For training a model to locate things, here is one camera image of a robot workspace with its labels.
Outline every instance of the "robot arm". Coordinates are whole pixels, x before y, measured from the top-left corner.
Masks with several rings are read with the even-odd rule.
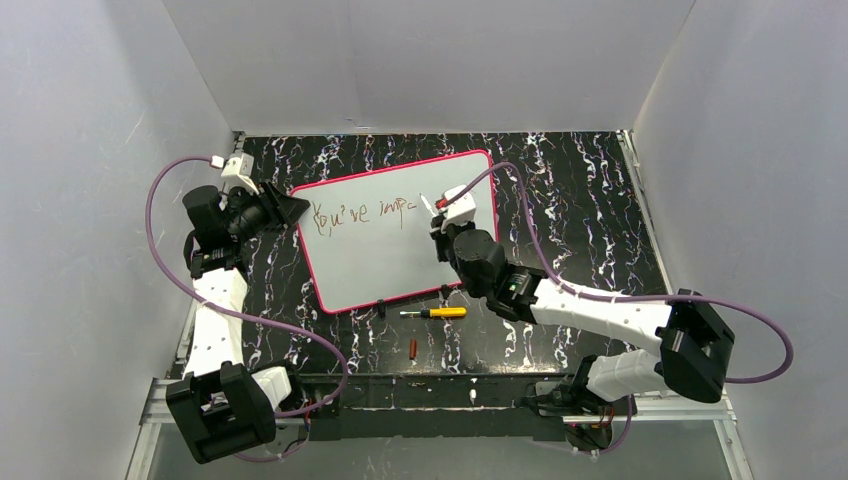
[[[474,200],[446,199],[430,224],[439,261],[449,262],[474,298],[509,321],[580,328],[623,340],[638,350],[582,360],[570,382],[531,399],[549,412],[597,412],[634,393],[673,390],[705,403],[721,399],[734,335],[709,305],[692,302],[605,303],[564,292],[539,269],[510,263],[489,232],[475,228]],[[573,285],[578,292],[602,292]]]
[[[250,155],[234,155],[226,163],[217,157],[213,166],[223,168],[225,196],[207,185],[183,197],[194,225],[186,239],[186,266],[203,298],[241,311],[247,294],[242,245],[263,231],[293,225],[309,205],[270,183],[255,185]],[[183,378],[167,388],[168,409],[198,463],[273,441],[274,410],[293,390],[296,379],[283,364],[248,372],[241,325],[238,318],[200,305]]]

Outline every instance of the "white wall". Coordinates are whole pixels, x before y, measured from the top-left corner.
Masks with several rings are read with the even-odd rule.
[[[615,130],[693,0],[165,0],[251,134]]]
[[[123,478],[189,305],[147,252],[147,188],[232,135],[160,0],[0,2],[0,71],[0,477]],[[212,178],[156,205],[176,267],[178,192]]]
[[[784,377],[729,387],[757,478],[848,478],[846,52],[844,2],[698,1],[635,127],[673,282],[797,348]],[[730,373],[777,366],[776,337],[732,319]]]

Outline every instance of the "black marble table surface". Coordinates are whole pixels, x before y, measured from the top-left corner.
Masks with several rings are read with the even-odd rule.
[[[663,280],[613,132],[448,135],[331,135],[248,138],[254,180],[284,192],[307,183],[391,165],[483,149],[518,165],[527,182],[534,222],[548,259],[563,278],[627,294],[661,293]],[[498,231],[511,261],[539,266],[515,184],[495,179]],[[355,374],[517,374],[573,372],[580,358],[617,354],[618,341],[575,328],[504,321],[480,299],[454,289],[376,308],[330,315],[321,311],[296,231],[264,234],[246,248],[246,312],[312,330],[331,339]],[[351,278],[365,282],[367,278]],[[446,303],[466,306],[454,321],[400,318],[404,309]],[[303,374],[339,373],[335,357],[310,340],[244,323],[244,359],[261,368],[286,358]],[[409,359],[410,339],[418,355]]]

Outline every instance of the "purple cable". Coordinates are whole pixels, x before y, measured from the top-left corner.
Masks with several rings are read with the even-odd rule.
[[[248,321],[248,322],[258,323],[260,325],[265,325],[266,327],[280,328],[280,329],[286,330],[286,331],[288,331],[289,333],[292,333],[292,334],[303,335],[304,337],[308,337],[308,338],[311,338],[312,340],[315,340],[322,347],[326,348],[333,355],[335,355],[336,358],[339,361],[339,365],[341,365],[341,368],[342,368],[342,379],[339,382],[339,386],[336,387],[336,389],[333,390],[332,393],[330,393],[329,395],[325,396],[324,398],[318,400],[317,402],[315,402],[312,405],[309,405],[307,407],[299,408],[297,410],[289,410],[287,412],[278,412],[278,413],[275,413],[274,415],[277,418],[294,417],[294,416],[298,416],[298,415],[303,415],[306,412],[311,412],[312,410],[316,410],[316,409],[323,407],[324,405],[333,401],[334,398],[338,397],[342,393],[342,390],[344,390],[344,388],[347,386],[347,378],[348,378],[348,375],[349,375],[348,369],[347,369],[347,359],[345,358],[344,354],[342,354],[342,352],[338,348],[336,348],[335,345],[330,343],[326,338],[324,338],[324,337],[322,337],[322,336],[320,336],[320,335],[318,335],[314,332],[304,330],[300,327],[296,327],[294,325],[289,325],[287,323],[276,322],[274,320],[269,320],[267,318],[257,317],[257,316],[254,316],[254,315],[248,315],[248,314],[242,313],[242,312],[236,312],[235,310],[229,310],[229,309],[226,309],[224,307],[215,305],[214,303],[210,303],[208,300],[203,298],[200,294],[195,292],[188,285],[181,282],[180,279],[178,279],[176,277],[176,275],[174,275],[174,273],[168,268],[168,266],[165,265],[165,262],[162,261],[162,257],[159,256],[159,251],[156,249],[156,242],[153,239],[153,226],[152,226],[152,220],[151,220],[152,212],[153,212],[153,195],[156,193],[156,188],[159,186],[159,183],[162,181],[162,178],[164,178],[165,175],[169,171],[171,171],[172,168],[176,167],[177,165],[179,165],[181,163],[192,162],[192,161],[206,162],[206,163],[209,163],[209,164],[212,163],[212,159],[209,158],[209,157],[183,157],[183,158],[174,160],[173,162],[169,163],[165,168],[163,168],[161,172],[159,172],[159,175],[157,175],[156,178],[153,180],[153,185],[150,186],[150,192],[147,194],[147,203],[144,207],[144,228],[147,231],[147,246],[150,247],[150,253],[153,254],[153,260],[156,262],[156,265],[159,266],[159,269],[162,270],[162,273],[164,273],[165,276],[168,277],[168,280],[170,280],[171,283],[173,283],[174,285],[177,286],[177,288],[179,288],[180,290],[185,292],[186,295],[197,300],[202,306],[205,306],[205,307],[207,307],[211,310],[214,310],[214,311],[216,311],[220,314],[223,314],[223,315],[228,315],[228,316],[231,316],[231,317],[240,318],[240,319]]]
[[[782,328],[780,328],[780,326],[777,323],[775,323],[771,318],[767,317],[766,315],[764,315],[764,314],[762,314],[762,313],[760,313],[760,312],[758,312],[758,311],[756,311],[752,308],[746,307],[745,305],[730,302],[730,301],[727,301],[727,300],[722,300],[722,299],[719,299],[719,298],[703,297],[703,296],[697,296],[697,295],[637,295],[637,296],[596,295],[596,294],[592,294],[592,293],[578,292],[576,289],[571,287],[571,285],[569,285],[563,279],[559,278],[559,275],[557,275],[557,273],[554,272],[553,268],[551,267],[551,265],[548,263],[547,259],[545,258],[544,252],[542,252],[542,245],[539,243],[539,238],[536,236],[536,229],[535,229],[535,226],[533,225],[533,217],[530,215],[530,205],[528,204],[528,201],[527,201],[527,191],[526,191],[525,186],[524,186],[524,179],[521,177],[521,171],[518,169],[518,167],[509,163],[509,162],[497,163],[497,164],[493,165],[492,167],[483,171],[483,173],[478,175],[477,178],[472,180],[471,183],[469,183],[465,188],[463,188],[462,191],[460,191],[453,198],[448,200],[446,202],[445,206],[450,205],[451,203],[455,202],[458,198],[462,197],[463,195],[465,195],[466,193],[471,191],[471,189],[474,188],[475,185],[480,183],[480,181],[482,181],[488,175],[490,175],[491,173],[495,172],[496,170],[500,170],[502,168],[509,168],[513,171],[513,173],[515,173],[515,177],[517,178],[516,183],[518,184],[518,193],[519,193],[519,196],[521,197],[521,207],[522,207],[522,210],[523,210],[523,213],[524,213],[524,219],[527,221],[527,231],[530,233],[530,240],[532,240],[532,242],[533,242],[533,248],[536,250],[536,255],[538,255],[539,261],[542,263],[542,268],[545,270],[545,273],[548,275],[548,277],[551,278],[551,280],[557,282],[563,290],[565,290],[566,292],[576,296],[577,298],[582,297],[582,298],[585,298],[587,300],[592,300],[592,301],[596,301],[596,302],[608,302],[608,303],[610,303],[610,302],[615,301],[617,303],[639,303],[639,302],[670,302],[670,301],[679,302],[679,301],[683,301],[683,302],[694,302],[694,303],[708,303],[708,304],[711,303],[711,304],[714,304],[714,305],[721,305],[723,307],[727,307],[727,308],[736,310],[738,312],[742,312],[746,315],[754,317],[757,320],[763,322],[769,328],[771,328],[777,334],[777,336],[780,337],[780,340],[783,342],[783,347],[786,350],[786,356],[783,359],[783,363],[780,364],[780,366],[777,367],[775,370],[773,370],[769,373],[766,373],[765,375],[760,375],[760,376],[757,376],[757,377],[726,378],[725,379],[726,383],[751,384],[751,383],[765,382],[765,381],[768,381],[768,380],[772,380],[776,377],[779,377],[784,372],[786,372],[786,370],[789,369],[790,365],[792,365],[792,361],[795,358],[795,349],[793,348],[792,342],[789,340],[789,335],[786,334],[786,331],[784,331]],[[632,408],[631,408],[631,406],[628,402],[627,423],[625,423],[625,425],[624,425],[624,431],[621,432],[621,435],[618,437],[618,439],[615,442],[613,442],[605,450],[602,450],[601,453],[610,452],[610,451],[614,450],[615,448],[617,448],[621,444],[622,440],[624,440],[624,437],[627,435],[627,432],[630,430],[630,420],[631,420],[632,416],[633,416],[633,411],[632,411]]]

